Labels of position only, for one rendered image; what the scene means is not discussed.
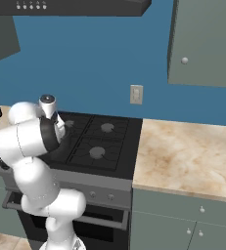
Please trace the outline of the grey-green wall cupboard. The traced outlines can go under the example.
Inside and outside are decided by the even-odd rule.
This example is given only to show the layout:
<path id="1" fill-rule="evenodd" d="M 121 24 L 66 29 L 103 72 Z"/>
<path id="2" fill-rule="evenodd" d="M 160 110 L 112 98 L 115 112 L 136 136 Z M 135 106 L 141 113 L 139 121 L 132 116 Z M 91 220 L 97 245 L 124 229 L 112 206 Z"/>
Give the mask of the grey-green wall cupboard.
<path id="1" fill-rule="evenodd" d="M 21 50 L 14 19 L 0 16 L 0 60 Z"/>

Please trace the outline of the grey-green wall cupboard door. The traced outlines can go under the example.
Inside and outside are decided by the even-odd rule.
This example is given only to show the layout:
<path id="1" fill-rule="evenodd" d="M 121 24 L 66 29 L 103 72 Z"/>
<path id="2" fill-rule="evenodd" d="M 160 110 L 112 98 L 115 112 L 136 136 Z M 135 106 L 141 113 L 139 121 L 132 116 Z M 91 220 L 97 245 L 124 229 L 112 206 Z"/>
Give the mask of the grey-green wall cupboard door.
<path id="1" fill-rule="evenodd" d="M 173 1 L 167 82 L 226 87 L 226 0 Z"/>

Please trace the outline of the dark range hood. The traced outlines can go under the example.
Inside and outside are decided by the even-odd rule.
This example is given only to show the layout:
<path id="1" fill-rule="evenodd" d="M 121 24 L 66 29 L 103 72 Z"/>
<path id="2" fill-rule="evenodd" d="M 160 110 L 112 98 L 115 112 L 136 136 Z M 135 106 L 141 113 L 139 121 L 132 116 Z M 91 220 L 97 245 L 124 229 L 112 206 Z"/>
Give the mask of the dark range hood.
<path id="1" fill-rule="evenodd" d="M 0 0 L 0 16 L 141 17 L 152 0 Z"/>

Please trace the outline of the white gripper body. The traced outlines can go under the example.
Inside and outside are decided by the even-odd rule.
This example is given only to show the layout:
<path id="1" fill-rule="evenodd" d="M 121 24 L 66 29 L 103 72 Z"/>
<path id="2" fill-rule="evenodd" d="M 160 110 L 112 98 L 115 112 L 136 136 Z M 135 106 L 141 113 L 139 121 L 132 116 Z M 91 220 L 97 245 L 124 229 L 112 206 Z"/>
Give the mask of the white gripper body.
<path id="1" fill-rule="evenodd" d="M 66 134 L 65 122 L 63 121 L 63 119 L 57 112 L 54 113 L 53 120 L 55 123 L 55 131 L 56 131 L 57 138 L 62 139 Z"/>

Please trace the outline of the black gas stove range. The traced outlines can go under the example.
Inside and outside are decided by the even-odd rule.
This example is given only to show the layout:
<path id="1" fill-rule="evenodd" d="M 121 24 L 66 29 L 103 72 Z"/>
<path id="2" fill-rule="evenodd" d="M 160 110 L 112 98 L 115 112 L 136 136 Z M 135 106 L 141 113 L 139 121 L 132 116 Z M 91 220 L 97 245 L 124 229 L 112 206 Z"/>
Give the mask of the black gas stove range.
<path id="1" fill-rule="evenodd" d="M 66 135 L 60 146 L 40 156 L 61 188 L 84 194 L 88 205 L 129 212 L 132 180 L 142 127 L 141 120 L 116 116 L 64 112 Z M 10 167 L 0 166 L 6 190 L 23 194 Z M 96 197 L 89 195 L 96 192 Z"/>

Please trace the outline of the grey-green base cupboard door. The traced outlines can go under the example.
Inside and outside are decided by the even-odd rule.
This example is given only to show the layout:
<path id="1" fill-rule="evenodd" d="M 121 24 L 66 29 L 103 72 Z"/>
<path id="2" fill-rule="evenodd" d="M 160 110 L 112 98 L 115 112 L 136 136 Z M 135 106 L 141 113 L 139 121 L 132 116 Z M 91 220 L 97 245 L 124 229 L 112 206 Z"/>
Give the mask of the grey-green base cupboard door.
<path id="1" fill-rule="evenodd" d="M 188 250 L 226 250 L 226 227 L 197 223 Z"/>
<path id="2" fill-rule="evenodd" d="M 188 250 L 195 222 L 133 212 L 130 250 Z"/>

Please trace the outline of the black oven door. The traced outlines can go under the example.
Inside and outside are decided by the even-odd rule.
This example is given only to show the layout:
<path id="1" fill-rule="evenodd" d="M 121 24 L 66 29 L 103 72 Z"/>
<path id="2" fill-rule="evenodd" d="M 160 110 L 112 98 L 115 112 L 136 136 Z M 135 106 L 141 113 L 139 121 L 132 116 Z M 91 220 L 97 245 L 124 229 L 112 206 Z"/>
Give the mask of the black oven door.
<path id="1" fill-rule="evenodd" d="M 39 250 L 47 240 L 45 217 L 18 212 L 23 229 L 32 250 Z M 129 250 L 129 212 L 106 207 L 88 205 L 84 216 L 118 223 L 118 228 L 94 225 L 80 220 L 73 222 L 77 236 L 86 250 Z"/>

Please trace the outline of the beige wall switch plate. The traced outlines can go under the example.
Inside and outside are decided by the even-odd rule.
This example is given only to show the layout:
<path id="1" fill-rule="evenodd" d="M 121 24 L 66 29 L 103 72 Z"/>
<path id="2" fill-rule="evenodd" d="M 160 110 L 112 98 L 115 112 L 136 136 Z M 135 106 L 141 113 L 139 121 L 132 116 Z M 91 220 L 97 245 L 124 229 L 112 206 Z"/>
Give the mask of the beige wall switch plate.
<path id="1" fill-rule="evenodd" d="M 141 104 L 143 102 L 143 89 L 142 85 L 130 86 L 130 102 L 132 104 Z"/>

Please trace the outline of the grey-green drawer front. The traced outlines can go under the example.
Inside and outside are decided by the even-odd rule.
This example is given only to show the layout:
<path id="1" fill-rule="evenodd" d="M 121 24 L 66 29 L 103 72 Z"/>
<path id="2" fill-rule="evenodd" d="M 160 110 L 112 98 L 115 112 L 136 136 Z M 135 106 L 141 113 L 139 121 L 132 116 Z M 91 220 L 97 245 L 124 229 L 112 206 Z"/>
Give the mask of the grey-green drawer front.
<path id="1" fill-rule="evenodd" d="M 133 210 L 226 227 L 226 202 L 222 201 L 134 188 Z"/>

